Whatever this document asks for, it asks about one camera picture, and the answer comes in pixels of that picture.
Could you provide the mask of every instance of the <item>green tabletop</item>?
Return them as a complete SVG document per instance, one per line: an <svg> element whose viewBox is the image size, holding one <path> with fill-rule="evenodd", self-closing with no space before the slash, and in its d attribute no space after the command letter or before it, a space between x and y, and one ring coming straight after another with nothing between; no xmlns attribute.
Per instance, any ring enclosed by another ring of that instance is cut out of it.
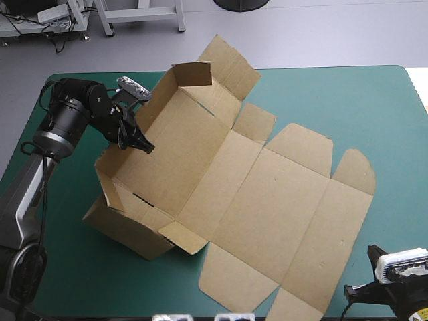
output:
<svg viewBox="0 0 428 321"><path fill-rule="evenodd" d="M260 72L263 77L247 101L278 116L272 136L288 123L301 124L333 140L333 169L346 149L357 148L376 171L374 200L327 312L327 316L337 316L346 303L343 285L372 281L367 245L375 243L389 252L427 246L428 117L406 71L399 66ZM113 88L121 75L153 88L163 72L51 78L87 78ZM21 141L31 139L43 117L43 110L35 108ZM150 316L159 312L212 316L225 311L198 288L205 251L188 256L173 249L148 262L82 223L101 193L93 165L106 146L100 133L87 129L73 156L60 163L50 181L49 263L36 308L61 316ZM26 158L15 151L0 191ZM256 310L258 316L266 315L273 297ZM391 312L356 305L349 315L388 316Z"/></svg>

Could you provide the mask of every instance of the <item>cardboard panel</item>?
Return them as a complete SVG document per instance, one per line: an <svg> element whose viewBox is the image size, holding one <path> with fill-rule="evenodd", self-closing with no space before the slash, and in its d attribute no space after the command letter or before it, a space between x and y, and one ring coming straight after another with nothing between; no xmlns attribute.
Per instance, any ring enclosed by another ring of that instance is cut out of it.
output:
<svg viewBox="0 0 428 321"><path fill-rule="evenodd" d="M121 168L121 166L126 162L128 157L133 152L134 150L132 148L120 150L117 144L110 144L109 147L102 153L101 157L95 163L95 169L97 170L97 174L98 172L102 172L107 177L113 178L116 175L117 171Z"/></svg>
<svg viewBox="0 0 428 321"><path fill-rule="evenodd" d="M260 151L259 144L231 130L177 220L210 240Z"/></svg>
<svg viewBox="0 0 428 321"><path fill-rule="evenodd" d="M198 60L211 62L213 77L241 101L245 99L261 77L235 48L228 45L218 35Z"/></svg>
<svg viewBox="0 0 428 321"><path fill-rule="evenodd" d="M375 194L376 175L368 159L356 149L348 149L339 166L334 172L333 179L370 195Z"/></svg>
<svg viewBox="0 0 428 321"><path fill-rule="evenodd" d="M178 86L211 85L211 66L209 62L187 62L173 65L175 81Z"/></svg>
<svg viewBox="0 0 428 321"><path fill-rule="evenodd" d="M150 128L176 89L177 83L175 82L174 71L170 69L160 79L156 87L154 87L150 102L136 112L136 122L143 132L146 132Z"/></svg>
<svg viewBox="0 0 428 321"><path fill-rule="evenodd" d="M159 233L190 255L198 253L208 243L206 239L199 237L178 222L159 229Z"/></svg>
<svg viewBox="0 0 428 321"><path fill-rule="evenodd" d="M150 207L146 212L146 215L140 221L141 224L144 224L152 231L158 231L164 226L172 223L173 219L169 217L166 213L162 212L156 207Z"/></svg>
<svg viewBox="0 0 428 321"><path fill-rule="evenodd" d="M323 313L280 288L266 321L319 321L322 317Z"/></svg>
<svg viewBox="0 0 428 321"><path fill-rule="evenodd" d="M114 184L114 186L120 197L120 202L124 204L123 215L135 221L142 221L143 217L152 207L132 194L125 187L119 184Z"/></svg>
<svg viewBox="0 0 428 321"><path fill-rule="evenodd" d="M100 180L102 191L106 198L107 205L113 209L118 209L119 211L124 210L122 201L120 200L118 191L114 186L112 179L104 174L101 170L96 169L96 174Z"/></svg>
<svg viewBox="0 0 428 321"><path fill-rule="evenodd" d="M213 243L280 283L329 179L263 149Z"/></svg>
<svg viewBox="0 0 428 321"><path fill-rule="evenodd" d="M317 132L289 124L266 148L330 178L333 142Z"/></svg>
<svg viewBox="0 0 428 321"><path fill-rule="evenodd" d="M104 196L96 200L83 220L149 260L174 247L158 233L109 208Z"/></svg>
<svg viewBox="0 0 428 321"><path fill-rule="evenodd" d="M232 312L250 312L277 284L215 244L210 244L199 288Z"/></svg>
<svg viewBox="0 0 428 321"><path fill-rule="evenodd" d="M330 180L282 282L283 288L325 312L373 196Z"/></svg>
<svg viewBox="0 0 428 321"><path fill-rule="evenodd" d="M226 126L232 127L242 103L216 79L213 79L212 86L194 86L180 89L209 110Z"/></svg>
<svg viewBox="0 0 428 321"><path fill-rule="evenodd" d="M228 132L218 119L177 91L147 132L156 148L150 155L133 150L115 177L176 217Z"/></svg>
<svg viewBox="0 0 428 321"><path fill-rule="evenodd" d="M255 142L265 144L274 128L275 120L274 115L256 105L247 103L233 125L233 129Z"/></svg>

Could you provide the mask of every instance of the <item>black cable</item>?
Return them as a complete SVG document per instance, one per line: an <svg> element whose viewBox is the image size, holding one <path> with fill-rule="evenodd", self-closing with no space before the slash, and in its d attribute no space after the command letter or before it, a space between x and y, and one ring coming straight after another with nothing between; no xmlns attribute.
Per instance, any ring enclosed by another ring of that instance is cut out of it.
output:
<svg viewBox="0 0 428 321"><path fill-rule="evenodd" d="M339 321L343 321L343 319L346 316L346 313L348 312L349 308L354 304L354 302L349 302L348 305L343 309L342 315L340 316Z"/></svg>
<svg viewBox="0 0 428 321"><path fill-rule="evenodd" d="M16 25L10 20L10 18L4 12L0 11L0 14L8 20L8 22L13 26L13 28L17 31L17 33L19 35L22 35L22 32L20 32L20 30L18 30L18 28L16 28Z"/></svg>
<svg viewBox="0 0 428 321"><path fill-rule="evenodd" d="M41 152L41 155L43 157L43 187L42 187L42 193L43 193L43 207L41 210L41 228L40 228L40 234L39 234L39 244L37 247L37 257L34 261L34 266L33 266L33 272L31 274L30 277L30 281L29 281L29 289L27 291L27 295L26 297L23 298L23 301L21 302L21 305L16 313L17 315L17 321L22 320L25 316L25 314L23 313L26 305L29 303L29 296L33 291L33 284L35 281L35 277L37 274L37 261L38 259L42 256L43 253L43 244L44 244L44 240L45 240L45 231L46 231L46 217L47 217L47 180L48 180L48 173L47 173L47 152L46 150L42 149L42 147L40 147L40 145L34 143L34 142L23 142L21 145L21 152L23 152L24 154L32 154L32 152L27 152L25 150L25 146L31 145L34 147L34 149L37 149L38 152Z"/></svg>
<svg viewBox="0 0 428 321"><path fill-rule="evenodd" d="M76 26L76 23L77 23L76 19L73 19L73 21L72 21L71 25L68 27L67 35L66 35L66 37L65 37L65 39L64 39L64 41L63 41L62 46L61 46L61 48L60 48L60 49L58 49L58 44L55 42L55 40L54 40L54 39L52 39L48 34L46 34L46 33L45 33L45 30L46 30L48 27L50 27L50 25L47 25L46 27L44 27L44 28L42 29L41 33L45 36L45 38L46 38L47 40L49 40L49 41L53 44L53 46L55 47L55 52L56 52L57 54L59 54L59 53L63 52L63 50L64 50L64 48L65 48L65 46L66 46L66 43L67 43L67 42L69 42L69 41L71 40L71 37L70 37L70 36L71 36L71 33L74 31L74 28L75 28L75 26Z"/></svg>

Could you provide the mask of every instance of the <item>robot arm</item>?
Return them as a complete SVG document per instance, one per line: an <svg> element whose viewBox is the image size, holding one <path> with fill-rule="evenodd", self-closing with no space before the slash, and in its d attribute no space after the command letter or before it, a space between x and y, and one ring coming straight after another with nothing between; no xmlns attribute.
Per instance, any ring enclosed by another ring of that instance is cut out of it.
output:
<svg viewBox="0 0 428 321"><path fill-rule="evenodd" d="M0 197L0 320L14 321L22 304L33 300L47 256L40 245L43 226L35 216L55 166L70 156L86 127L93 126L120 149L137 148L150 154L154 146L135 121L134 108L151 93L128 77L108 96L104 84L63 78L48 82L51 99L32 142L29 160Z"/></svg>

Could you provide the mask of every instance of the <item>unfolded cardboard box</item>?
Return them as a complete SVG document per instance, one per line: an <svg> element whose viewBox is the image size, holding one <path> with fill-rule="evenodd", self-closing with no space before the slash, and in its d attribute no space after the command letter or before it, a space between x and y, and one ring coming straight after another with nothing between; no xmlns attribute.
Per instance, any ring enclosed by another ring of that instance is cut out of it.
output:
<svg viewBox="0 0 428 321"><path fill-rule="evenodd" d="M260 75L216 37L199 62L174 65L137 121L156 146L110 146L96 163L104 192L84 220L147 259L208 242L199 286L236 312L278 286L268 320L325 313L375 193L375 173L348 150L241 103Z"/></svg>

